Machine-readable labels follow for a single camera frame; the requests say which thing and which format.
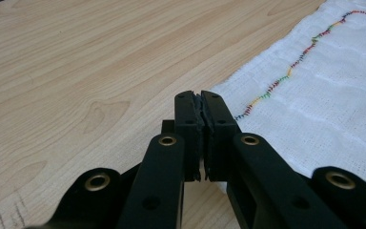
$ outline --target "white towel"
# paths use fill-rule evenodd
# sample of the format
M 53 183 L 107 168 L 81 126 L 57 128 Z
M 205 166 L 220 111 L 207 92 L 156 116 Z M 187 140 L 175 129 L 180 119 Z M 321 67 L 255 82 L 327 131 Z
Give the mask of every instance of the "white towel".
M 212 91 L 300 174 L 366 180 L 366 0 L 328 0 Z

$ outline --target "fabric texture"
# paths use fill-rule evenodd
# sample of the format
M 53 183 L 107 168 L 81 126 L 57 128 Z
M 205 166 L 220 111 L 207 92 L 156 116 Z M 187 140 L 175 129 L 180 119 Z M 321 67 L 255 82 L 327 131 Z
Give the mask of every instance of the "fabric texture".
M 300 174 L 366 180 L 366 0 L 328 0 L 211 91 Z

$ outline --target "wooden table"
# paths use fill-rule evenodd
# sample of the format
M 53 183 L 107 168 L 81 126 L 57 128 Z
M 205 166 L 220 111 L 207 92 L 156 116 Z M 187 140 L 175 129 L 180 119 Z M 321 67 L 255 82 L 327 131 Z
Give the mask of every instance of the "wooden table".
M 322 2 L 1 2 L 0 228 L 44 223 L 89 169 L 139 163 L 176 94 L 224 81 Z M 196 182 L 183 227 L 238 224 Z

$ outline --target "colorful stitching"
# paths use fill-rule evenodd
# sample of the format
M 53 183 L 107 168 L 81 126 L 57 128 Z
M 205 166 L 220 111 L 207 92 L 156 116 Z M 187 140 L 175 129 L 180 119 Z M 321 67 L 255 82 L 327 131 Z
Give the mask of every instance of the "colorful stitching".
M 245 116 L 249 115 L 249 113 L 251 112 L 251 110 L 254 108 L 254 106 L 260 102 L 262 99 L 265 98 L 269 98 L 272 95 L 273 90 L 278 87 L 280 85 L 280 83 L 286 79 L 289 79 L 292 76 L 292 71 L 293 68 L 295 68 L 299 63 L 301 63 L 304 58 L 305 55 L 316 46 L 316 43 L 319 41 L 319 39 L 329 33 L 331 33 L 332 29 L 335 26 L 339 26 L 343 23 L 346 22 L 346 17 L 353 14 L 353 13 L 363 13 L 366 15 L 366 11 L 363 10 L 353 10 L 353 11 L 349 11 L 346 14 L 344 14 L 342 16 L 342 19 L 340 21 L 335 22 L 334 24 L 332 24 L 331 26 L 328 27 L 328 29 L 326 31 L 321 32 L 320 34 L 318 34 L 317 36 L 312 37 L 312 44 L 310 47 L 308 47 L 306 50 L 304 50 L 304 52 L 302 52 L 302 54 L 298 57 L 298 59 L 296 60 L 296 62 L 294 62 L 290 68 L 287 71 L 287 74 L 285 76 L 282 76 L 281 78 L 278 78 L 275 82 L 273 82 L 270 86 L 269 89 L 263 94 L 258 96 L 256 99 L 254 99 L 248 106 L 246 106 L 246 110 L 243 112 L 243 114 L 235 116 L 234 119 L 235 120 L 239 120 L 241 118 L 244 118 Z

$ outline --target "screw hole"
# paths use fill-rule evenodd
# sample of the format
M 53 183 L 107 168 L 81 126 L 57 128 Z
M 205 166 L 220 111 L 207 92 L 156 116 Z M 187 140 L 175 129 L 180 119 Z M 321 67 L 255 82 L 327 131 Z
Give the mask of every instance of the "screw hole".
M 160 205 L 160 199 L 158 197 L 147 197 L 142 200 L 142 206 L 147 210 L 154 210 Z
M 159 144 L 163 145 L 163 146 L 171 146 L 174 145 L 174 143 L 176 143 L 176 138 L 172 137 L 172 136 L 164 136 L 161 137 L 159 139 Z
M 356 188 L 355 182 L 341 173 L 328 172 L 326 174 L 326 179 L 334 186 L 341 189 L 351 190 Z
M 86 180 L 85 188 L 88 191 L 96 192 L 106 188 L 109 185 L 109 183 L 110 183 L 110 177 L 105 173 L 101 173 L 93 175 L 88 180 Z
M 310 208 L 309 202 L 302 197 L 295 197 L 291 201 L 292 205 L 298 209 L 308 209 Z
M 259 139 L 257 137 L 249 135 L 242 136 L 240 140 L 247 145 L 257 145 L 259 143 Z

